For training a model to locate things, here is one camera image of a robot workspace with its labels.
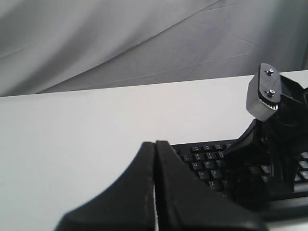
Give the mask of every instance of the white table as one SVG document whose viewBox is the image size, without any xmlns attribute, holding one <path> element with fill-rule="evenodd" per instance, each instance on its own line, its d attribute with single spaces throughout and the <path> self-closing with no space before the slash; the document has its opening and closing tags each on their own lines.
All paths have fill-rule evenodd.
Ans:
<svg viewBox="0 0 308 231">
<path fill-rule="evenodd" d="M 307 71 L 286 76 L 308 87 Z M 0 230 L 54 229 L 119 177 L 143 141 L 238 138 L 253 119 L 250 79 L 0 98 Z M 308 229 L 308 218 L 269 227 Z"/>
</svg>

